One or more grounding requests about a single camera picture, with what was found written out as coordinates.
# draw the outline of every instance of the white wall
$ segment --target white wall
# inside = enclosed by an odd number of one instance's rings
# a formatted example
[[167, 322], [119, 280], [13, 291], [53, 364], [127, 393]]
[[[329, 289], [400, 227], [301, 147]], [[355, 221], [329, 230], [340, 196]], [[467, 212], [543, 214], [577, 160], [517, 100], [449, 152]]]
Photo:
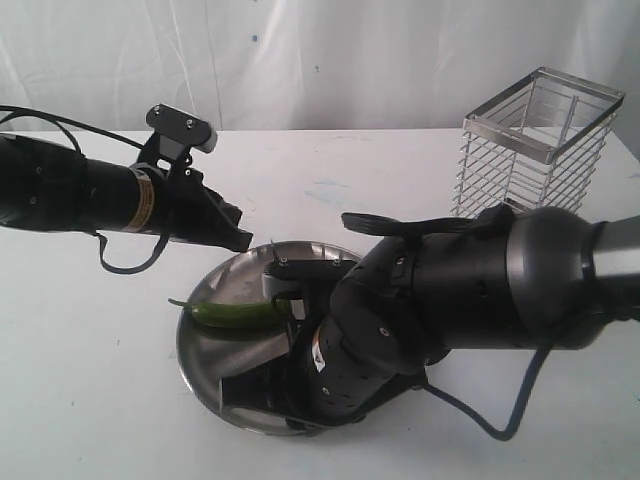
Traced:
[[145, 128], [156, 102], [224, 129], [459, 126], [540, 65], [640, 81], [638, 50], [624, 48], [638, 0], [0, 0], [0, 11], [0, 103], [118, 130]]

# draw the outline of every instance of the white table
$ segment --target white table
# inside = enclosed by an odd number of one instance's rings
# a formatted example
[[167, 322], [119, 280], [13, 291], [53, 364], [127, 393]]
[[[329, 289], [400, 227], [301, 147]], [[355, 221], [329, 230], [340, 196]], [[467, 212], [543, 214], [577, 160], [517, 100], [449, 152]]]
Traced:
[[[375, 240], [345, 231], [340, 213], [448, 214], [460, 134], [222, 132], [212, 156], [195, 153], [195, 166], [244, 210], [254, 245], [313, 239], [365, 253]], [[133, 163], [129, 147], [78, 137], [90, 157]], [[611, 135], [582, 214], [613, 220], [639, 207], [640, 164]], [[143, 260], [155, 241], [111, 236], [118, 265]], [[166, 299], [186, 297], [231, 253], [170, 244], [151, 270], [124, 277], [102, 270], [97, 247], [83, 234], [0, 230], [2, 479], [640, 477], [638, 325], [615, 324], [586, 350], [552, 353], [507, 444], [424, 392], [317, 438], [263, 437], [211, 414], [178, 371], [179, 312]], [[457, 351], [431, 378], [503, 425], [529, 358]]]

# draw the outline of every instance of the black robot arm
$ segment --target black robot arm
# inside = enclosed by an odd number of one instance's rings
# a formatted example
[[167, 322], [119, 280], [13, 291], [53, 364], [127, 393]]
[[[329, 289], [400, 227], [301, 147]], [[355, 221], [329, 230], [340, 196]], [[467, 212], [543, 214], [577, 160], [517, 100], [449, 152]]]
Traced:
[[[592, 225], [557, 208], [516, 216], [501, 205], [473, 221], [343, 221], [385, 238], [357, 264], [269, 266], [265, 278], [287, 285], [275, 297], [303, 300], [307, 315], [288, 322], [288, 355], [223, 379], [224, 408], [314, 431], [424, 388], [508, 440], [552, 349], [583, 348], [614, 319], [640, 318], [640, 217]], [[427, 381], [425, 365], [456, 348], [536, 351], [505, 430]]]
[[[73, 120], [34, 110], [0, 107], [5, 119], [37, 116], [73, 140], [75, 149], [30, 137], [0, 134], [0, 225], [33, 230], [80, 231], [100, 240], [100, 260], [113, 273], [150, 267], [168, 240], [246, 251], [252, 235], [240, 230], [242, 211], [203, 185], [191, 168], [191, 148], [210, 153], [217, 134], [204, 120], [166, 105], [147, 113], [154, 130], [144, 145]], [[86, 158], [68, 123], [140, 148], [136, 163], [123, 167]], [[169, 164], [168, 169], [158, 161]], [[103, 258], [107, 244], [98, 230], [157, 234], [153, 254], [142, 265], [118, 268]]]

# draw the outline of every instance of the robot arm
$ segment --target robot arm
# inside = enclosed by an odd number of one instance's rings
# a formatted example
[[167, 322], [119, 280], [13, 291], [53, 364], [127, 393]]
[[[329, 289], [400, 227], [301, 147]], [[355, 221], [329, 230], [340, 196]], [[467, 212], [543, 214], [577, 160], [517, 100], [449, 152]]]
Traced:
[[[515, 216], [503, 205], [472, 222], [343, 220], [385, 238], [359, 263], [333, 265], [329, 283], [328, 262], [322, 287], [309, 287], [322, 261], [270, 265], [267, 283], [288, 285], [272, 293], [304, 300], [307, 317], [289, 329], [288, 355], [223, 379], [225, 408], [314, 431], [425, 388], [508, 440], [550, 350], [584, 348], [614, 319], [640, 318], [640, 217], [591, 225], [557, 208]], [[428, 383], [425, 365], [455, 348], [536, 350], [506, 430]]]

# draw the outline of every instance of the black cable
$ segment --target black cable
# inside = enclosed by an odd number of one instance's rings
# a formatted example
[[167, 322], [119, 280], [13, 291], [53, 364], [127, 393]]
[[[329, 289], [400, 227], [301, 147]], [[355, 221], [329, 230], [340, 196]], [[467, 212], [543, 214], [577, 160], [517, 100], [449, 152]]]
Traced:
[[444, 400], [449, 405], [457, 408], [462, 413], [469, 416], [474, 422], [480, 425], [480, 427], [492, 438], [500, 440], [501, 442], [506, 442], [514, 437], [514, 435], [518, 431], [518, 428], [520, 427], [520, 423], [522, 422], [522, 418], [524, 417], [524, 412], [527, 408], [527, 403], [529, 402], [529, 398], [531, 397], [531, 391], [533, 390], [533, 386], [536, 383], [538, 374], [540, 373], [545, 360], [549, 356], [549, 353], [551, 352], [551, 350], [553, 350], [553, 348], [558, 344], [558, 342], [564, 335], [566, 335], [571, 329], [579, 326], [581, 323], [584, 323], [587, 320], [588, 318], [584, 316], [584, 312], [578, 312], [573, 315], [568, 315], [567, 320], [557, 326], [555, 330], [549, 335], [550, 340], [545, 342], [542, 346], [538, 347], [536, 353], [531, 358], [531, 362], [529, 362], [529, 366], [527, 367], [527, 370], [524, 374], [522, 384], [520, 385], [520, 390], [518, 391], [518, 396], [516, 397], [516, 401], [513, 405], [511, 416], [509, 417], [509, 422], [507, 423], [507, 426], [504, 430], [498, 430], [497, 428], [495, 428], [482, 415], [480, 415], [462, 400], [459, 400], [453, 395], [450, 395], [431, 385], [426, 375], [424, 377], [424, 384], [421, 386], [427, 392], [435, 395], [441, 400]]
[[135, 273], [140, 273], [148, 269], [151, 265], [156, 263], [158, 258], [160, 258], [160, 255], [162, 254], [165, 247], [167, 246], [167, 243], [169, 242], [169, 237], [171, 236], [170, 233], [167, 230], [165, 230], [160, 235], [160, 238], [158, 238], [158, 243], [156, 243], [156, 246], [153, 248], [153, 252], [151, 253], [151, 256], [147, 259], [147, 261], [145, 261], [144, 263], [141, 263], [137, 267], [122, 268], [122, 267], [114, 267], [113, 265], [107, 263], [107, 261], [104, 259], [104, 251], [106, 250], [107, 244], [109, 243], [109, 240], [107, 239], [107, 237], [95, 231], [86, 232], [86, 233], [88, 233], [92, 237], [96, 237], [100, 242], [98, 255], [100, 256], [100, 264], [102, 265], [102, 267], [106, 271], [115, 273], [118, 275], [133, 275]]
[[531, 359], [531, 362], [527, 367], [524, 378], [522, 379], [522, 385], [520, 386], [520, 391], [518, 392], [516, 402], [513, 406], [513, 410], [511, 411], [509, 422], [507, 423], [507, 426], [504, 430], [498, 430], [496, 427], [491, 425], [482, 415], [480, 415], [477, 411], [464, 403], [462, 400], [459, 400], [453, 395], [450, 395], [440, 390], [439, 388], [434, 387], [428, 381], [425, 381], [422, 387], [427, 392], [435, 395], [441, 400], [444, 400], [449, 405], [457, 408], [462, 413], [469, 416], [474, 422], [480, 425], [480, 427], [492, 438], [500, 440], [501, 442], [506, 442], [508, 440], [511, 440], [518, 432], [518, 428], [520, 427], [520, 423], [522, 422], [522, 418], [524, 417], [524, 412], [527, 408], [527, 403], [529, 402], [529, 398], [531, 397], [531, 391], [533, 390], [533, 386], [536, 382], [536, 379], [538, 378], [538, 374], [540, 373], [542, 365], [551, 352], [551, 348], [552, 346], [540, 348], [536, 350], [536, 353], [533, 355], [533, 358]]
[[[33, 115], [30, 114], [26, 114], [26, 113], [10, 113], [9, 115], [7, 115], [6, 117], [4, 117], [2, 120], [0, 120], [0, 125], [2, 125], [5, 122], [10, 122], [11, 120], [14, 120], [16, 118], [21, 118], [21, 117], [32, 117]], [[64, 133], [65, 137], [67, 137], [69, 139], [69, 141], [71, 142], [71, 144], [73, 145], [74, 150], [79, 153], [80, 155], [82, 155], [82, 149], [80, 148], [80, 144], [78, 143], [78, 140], [76, 139], [76, 137], [74, 137], [72, 135], [72, 133], [66, 129], [65, 127], [63, 127], [59, 122], [55, 121], [55, 120], [51, 120], [51, 119], [47, 119], [47, 118], [42, 118], [42, 117], [37, 117], [40, 120], [43, 120], [45, 122], [49, 122], [53, 125], [56, 126], [56, 128], [58, 128], [62, 133]]]
[[23, 116], [32, 116], [48, 122], [55, 121], [58, 123], [64, 123], [67, 125], [71, 125], [73, 127], [81, 128], [82, 130], [86, 130], [88, 132], [96, 133], [98, 135], [102, 135], [104, 137], [117, 140], [122, 143], [126, 143], [127, 145], [131, 145], [132, 147], [135, 147], [137, 149], [142, 149], [141, 143], [131, 140], [130, 138], [124, 137], [122, 135], [118, 135], [117, 133], [109, 132], [107, 130], [103, 130], [98, 127], [87, 125], [86, 123], [78, 122], [76, 120], [71, 120], [70, 118], [54, 115], [52, 113], [41, 112], [40, 110], [33, 110], [31, 108], [13, 107], [10, 105], [0, 105], [0, 112], [16, 112], [16, 113], [23, 114]]

